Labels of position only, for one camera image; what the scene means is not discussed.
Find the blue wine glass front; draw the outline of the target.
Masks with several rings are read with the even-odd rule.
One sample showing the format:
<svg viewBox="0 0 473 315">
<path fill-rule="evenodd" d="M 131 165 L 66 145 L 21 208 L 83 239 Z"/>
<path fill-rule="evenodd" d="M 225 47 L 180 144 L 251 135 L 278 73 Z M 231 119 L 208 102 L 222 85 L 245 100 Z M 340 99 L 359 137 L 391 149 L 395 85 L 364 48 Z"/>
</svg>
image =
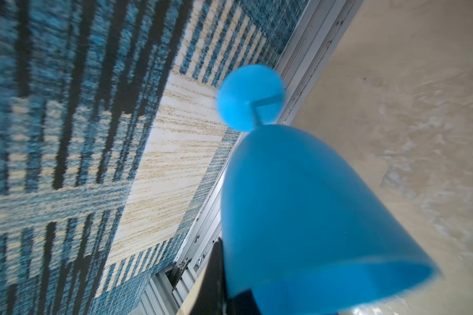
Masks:
<svg viewBox="0 0 473 315">
<path fill-rule="evenodd" d="M 245 132 L 222 186 L 227 296 L 251 290 L 262 314 L 333 314 L 415 289 L 439 274 L 352 167 L 315 136 L 276 123 L 281 77 L 231 72 L 222 120 Z"/>
</svg>

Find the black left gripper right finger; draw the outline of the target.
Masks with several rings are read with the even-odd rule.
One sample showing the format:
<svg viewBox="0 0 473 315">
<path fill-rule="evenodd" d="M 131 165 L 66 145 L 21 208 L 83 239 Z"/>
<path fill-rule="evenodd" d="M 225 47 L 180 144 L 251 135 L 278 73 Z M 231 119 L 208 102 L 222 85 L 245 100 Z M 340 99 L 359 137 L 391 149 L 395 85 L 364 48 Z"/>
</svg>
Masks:
<svg viewBox="0 0 473 315">
<path fill-rule="evenodd" d="M 251 290 L 228 300 L 228 315 L 261 315 Z"/>
</svg>

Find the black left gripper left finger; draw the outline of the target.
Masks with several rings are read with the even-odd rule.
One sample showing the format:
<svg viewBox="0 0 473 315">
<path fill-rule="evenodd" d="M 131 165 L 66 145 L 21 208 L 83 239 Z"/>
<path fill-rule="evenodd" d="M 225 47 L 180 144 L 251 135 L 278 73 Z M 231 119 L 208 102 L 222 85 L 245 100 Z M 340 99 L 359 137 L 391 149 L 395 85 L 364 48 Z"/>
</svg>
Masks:
<svg viewBox="0 0 473 315">
<path fill-rule="evenodd" d="M 218 238 L 205 268 L 200 291 L 194 301 L 191 315 L 224 313 L 226 301 L 225 269 L 223 261 L 223 242 Z"/>
</svg>

